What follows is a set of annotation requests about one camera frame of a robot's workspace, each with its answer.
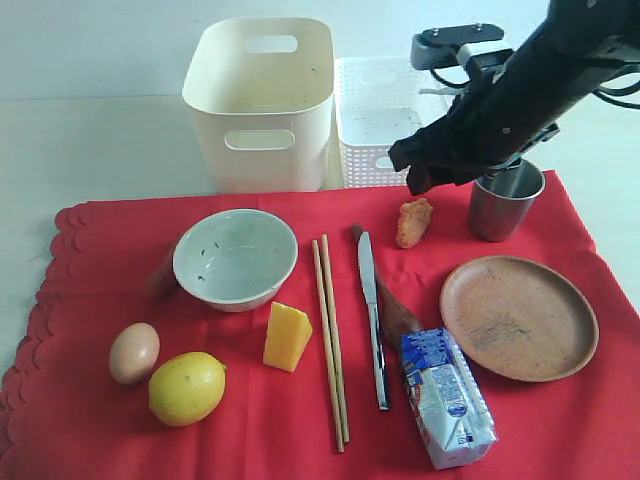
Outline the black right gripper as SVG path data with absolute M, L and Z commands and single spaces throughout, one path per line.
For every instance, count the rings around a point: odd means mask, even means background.
M 595 61 L 555 51 L 543 38 L 527 40 L 498 77 L 486 77 L 432 124 L 388 150 L 395 172 L 422 195 L 448 183 L 466 183 L 500 165 L 595 88 Z

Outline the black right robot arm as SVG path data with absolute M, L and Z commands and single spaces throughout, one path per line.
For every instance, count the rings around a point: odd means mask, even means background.
M 411 64 L 468 76 L 445 115 L 388 151 L 410 192 L 471 182 L 518 167 L 556 133 L 556 120 L 603 83 L 639 67 L 636 1 L 552 1 L 544 21 L 516 50 L 496 48 L 488 24 L 428 29 L 412 40 Z

